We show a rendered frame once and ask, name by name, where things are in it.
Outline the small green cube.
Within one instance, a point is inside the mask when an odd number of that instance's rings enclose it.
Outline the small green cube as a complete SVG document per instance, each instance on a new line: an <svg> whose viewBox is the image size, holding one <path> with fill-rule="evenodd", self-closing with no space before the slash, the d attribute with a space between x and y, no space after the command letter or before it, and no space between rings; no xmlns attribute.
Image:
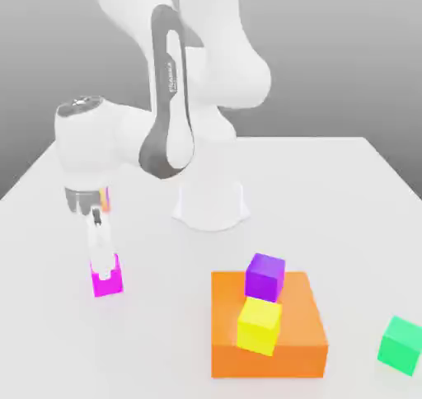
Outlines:
<svg viewBox="0 0 422 399"><path fill-rule="evenodd" d="M422 354L422 326L394 316L382 335L377 360L408 375Z"/></svg>

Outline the small yellow cube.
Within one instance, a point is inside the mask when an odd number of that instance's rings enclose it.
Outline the small yellow cube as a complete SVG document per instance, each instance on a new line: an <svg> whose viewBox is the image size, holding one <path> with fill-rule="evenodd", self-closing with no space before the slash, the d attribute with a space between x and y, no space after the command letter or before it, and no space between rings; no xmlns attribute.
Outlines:
<svg viewBox="0 0 422 399"><path fill-rule="evenodd" d="M281 303L247 297L237 319L236 346L272 356L279 338L282 310Z"/></svg>

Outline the small purple cube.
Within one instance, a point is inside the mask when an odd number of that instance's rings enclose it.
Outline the small purple cube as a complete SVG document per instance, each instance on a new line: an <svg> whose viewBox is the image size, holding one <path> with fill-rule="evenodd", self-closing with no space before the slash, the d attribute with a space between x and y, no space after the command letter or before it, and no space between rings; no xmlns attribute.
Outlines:
<svg viewBox="0 0 422 399"><path fill-rule="evenodd" d="M245 295L276 303L284 286L285 260L256 253L245 273Z"/></svg>

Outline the small magenta cube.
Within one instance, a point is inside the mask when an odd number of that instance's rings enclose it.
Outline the small magenta cube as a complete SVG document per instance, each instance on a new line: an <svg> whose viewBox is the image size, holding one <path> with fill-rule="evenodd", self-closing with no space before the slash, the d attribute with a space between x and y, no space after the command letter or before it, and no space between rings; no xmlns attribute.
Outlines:
<svg viewBox="0 0 422 399"><path fill-rule="evenodd" d="M115 254L115 268L110 272L109 279L100 279L99 275L91 270L91 281L95 298L121 293L123 291L123 279L119 256Z"/></svg>

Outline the large orange box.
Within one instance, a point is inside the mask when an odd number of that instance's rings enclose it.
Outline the large orange box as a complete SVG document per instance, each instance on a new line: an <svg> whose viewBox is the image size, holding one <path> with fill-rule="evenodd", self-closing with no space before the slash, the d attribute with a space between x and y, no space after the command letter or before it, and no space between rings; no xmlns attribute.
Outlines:
<svg viewBox="0 0 422 399"><path fill-rule="evenodd" d="M271 357L236 346L244 282L242 271L211 274L211 377L321 378L329 343L307 274L285 275L280 333Z"/></svg>

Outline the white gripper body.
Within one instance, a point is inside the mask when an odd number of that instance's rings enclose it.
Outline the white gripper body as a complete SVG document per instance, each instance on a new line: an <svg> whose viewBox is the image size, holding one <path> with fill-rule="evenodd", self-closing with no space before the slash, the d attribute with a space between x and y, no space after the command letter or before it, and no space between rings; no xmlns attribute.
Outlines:
<svg viewBox="0 0 422 399"><path fill-rule="evenodd" d="M106 216L97 223L91 214L87 217L87 241L91 267L94 273L110 273L115 268L115 248L111 227Z"/></svg>

